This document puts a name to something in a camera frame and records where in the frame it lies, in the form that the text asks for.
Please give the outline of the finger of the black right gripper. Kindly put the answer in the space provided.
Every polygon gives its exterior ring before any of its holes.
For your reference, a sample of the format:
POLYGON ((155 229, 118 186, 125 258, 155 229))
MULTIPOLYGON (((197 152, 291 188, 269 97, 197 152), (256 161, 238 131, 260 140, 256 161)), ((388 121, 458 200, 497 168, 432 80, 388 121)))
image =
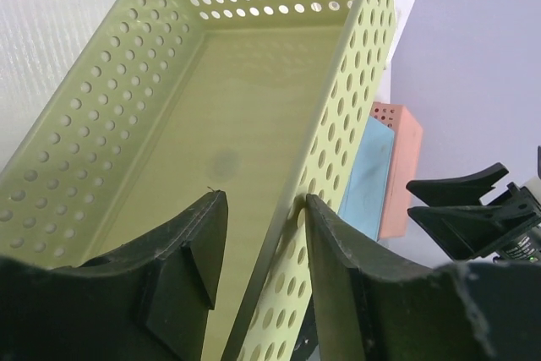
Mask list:
POLYGON ((452 260, 498 254, 540 222, 540 205, 529 198, 500 205, 416 206, 407 213, 452 260))
POLYGON ((411 180, 406 189, 426 205, 480 205, 481 198, 508 173, 503 164, 496 162, 459 178, 411 180))

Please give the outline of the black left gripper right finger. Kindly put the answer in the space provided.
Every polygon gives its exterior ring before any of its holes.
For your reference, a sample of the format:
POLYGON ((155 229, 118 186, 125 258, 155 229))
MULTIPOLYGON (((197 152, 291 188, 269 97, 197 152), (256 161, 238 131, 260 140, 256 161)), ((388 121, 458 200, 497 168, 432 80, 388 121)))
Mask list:
POLYGON ((305 218, 322 359, 539 359, 538 265, 431 269, 366 237, 314 194, 305 218))

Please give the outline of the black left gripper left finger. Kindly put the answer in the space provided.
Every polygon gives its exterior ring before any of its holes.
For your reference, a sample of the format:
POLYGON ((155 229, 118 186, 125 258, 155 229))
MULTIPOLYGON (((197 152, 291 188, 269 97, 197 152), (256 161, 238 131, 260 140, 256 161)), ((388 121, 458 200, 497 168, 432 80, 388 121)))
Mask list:
POLYGON ((227 219, 226 194, 211 191, 78 267, 2 257, 2 359, 200 359, 227 219))

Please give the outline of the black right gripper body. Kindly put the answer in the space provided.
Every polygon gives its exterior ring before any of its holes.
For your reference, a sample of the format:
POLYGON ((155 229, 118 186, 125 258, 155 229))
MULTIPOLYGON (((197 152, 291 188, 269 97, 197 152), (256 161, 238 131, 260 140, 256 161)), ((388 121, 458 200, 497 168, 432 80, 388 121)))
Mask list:
POLYGON ((540 263, 540 222, 530 230, 512 239, 498 252, 501 260, 525 260, 540 263))

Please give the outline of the pink perforated plastic basket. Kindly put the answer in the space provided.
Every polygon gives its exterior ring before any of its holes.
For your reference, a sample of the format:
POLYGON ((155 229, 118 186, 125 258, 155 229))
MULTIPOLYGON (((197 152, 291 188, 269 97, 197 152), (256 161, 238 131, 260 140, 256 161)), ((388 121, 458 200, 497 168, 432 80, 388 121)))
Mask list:
POLYGON ((407 232, 407 209, 412 196, 407 183, 415 178, 423 128, 404 105, 374 102, 371 116, 394 134, 379 239, 400 238, 407 232))

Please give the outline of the blue basket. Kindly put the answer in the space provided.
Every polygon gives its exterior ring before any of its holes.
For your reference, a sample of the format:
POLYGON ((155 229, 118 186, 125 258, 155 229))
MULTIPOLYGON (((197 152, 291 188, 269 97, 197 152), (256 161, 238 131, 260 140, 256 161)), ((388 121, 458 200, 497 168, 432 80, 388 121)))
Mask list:
POLYGON ((338 216, 376 241, 385 203, 394 132, 370 117, 353 163, 338 216))

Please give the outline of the white perforated plastic basket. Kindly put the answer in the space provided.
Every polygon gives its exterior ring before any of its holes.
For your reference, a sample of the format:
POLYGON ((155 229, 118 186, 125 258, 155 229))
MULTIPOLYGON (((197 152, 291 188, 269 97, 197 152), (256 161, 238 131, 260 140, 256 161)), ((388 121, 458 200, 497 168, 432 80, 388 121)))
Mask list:
POLYGON ((396 30, 391 42, 389 56, 386 59, 385 69, 380 80, 379 89, 376 93, 375 100, 378 102, 391 102, 391 63, 398 43, 402 37, 402 33, 406 26, 407 20, 413 8, 415 0, 394 0, 394 8, 396 15, 396 30))

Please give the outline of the green perforated plastic basket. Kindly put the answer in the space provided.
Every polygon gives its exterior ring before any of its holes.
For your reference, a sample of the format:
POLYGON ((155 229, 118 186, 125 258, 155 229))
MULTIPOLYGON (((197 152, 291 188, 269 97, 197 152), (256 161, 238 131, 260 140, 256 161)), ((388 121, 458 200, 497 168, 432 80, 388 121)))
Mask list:
POLYGON ((394 0, 117 0, 1 175, 1 259, 78 267, 227 196, 198 360, 288 360, 306 195, 337 209, 394 0))

